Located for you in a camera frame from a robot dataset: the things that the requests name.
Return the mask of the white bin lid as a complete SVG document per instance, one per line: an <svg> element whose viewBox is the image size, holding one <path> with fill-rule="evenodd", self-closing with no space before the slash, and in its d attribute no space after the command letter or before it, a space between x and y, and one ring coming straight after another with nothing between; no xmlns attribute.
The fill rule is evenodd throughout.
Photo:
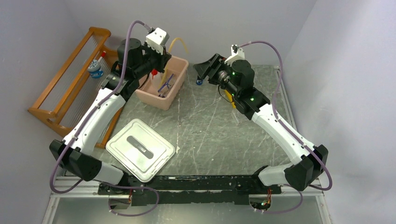
<svg viewBox="0 0 396 224"><path fill-rule="evenodd" d="M175 154L175 147L140 119L133 119L106 150L141 182L149 182Z"/></svg>

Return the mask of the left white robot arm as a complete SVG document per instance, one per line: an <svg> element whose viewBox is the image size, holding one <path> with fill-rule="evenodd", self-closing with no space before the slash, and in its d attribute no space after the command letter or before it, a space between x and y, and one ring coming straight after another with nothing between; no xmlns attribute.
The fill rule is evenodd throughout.
<svg viewBox="0 0 396 224"><path fill-rule="evenodd" d="M125 171L94 158L95 144L115 113L124 106L140 87L140 79L152 70L163 72L171 54L165 44L167 38L146 37L144 43L135 38L125 39L117 49L118 59L103 80L97 97L86 114L62 141L53 140L49 146L62 167L83 181L110 183L117 194L127 192Z"/></svg>

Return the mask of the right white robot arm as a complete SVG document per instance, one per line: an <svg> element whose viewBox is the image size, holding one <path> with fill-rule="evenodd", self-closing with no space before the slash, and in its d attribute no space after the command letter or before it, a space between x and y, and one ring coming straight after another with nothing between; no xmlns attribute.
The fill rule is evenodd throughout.
<svg viewBox="0 0 396 224"><path fill-rule="evenodd" d="M256 172L252 188L264 193L270 185L289 185L298 191L311 187L324 171L328 149L316 146L299 134L293 126L273 110L270 100L254 87L255 71L247 60L238 59L231 64L219 54L193 66L198 79L208 80L232 96L236 109L266 131L284 150L290 163L264 166Z"/></svg>

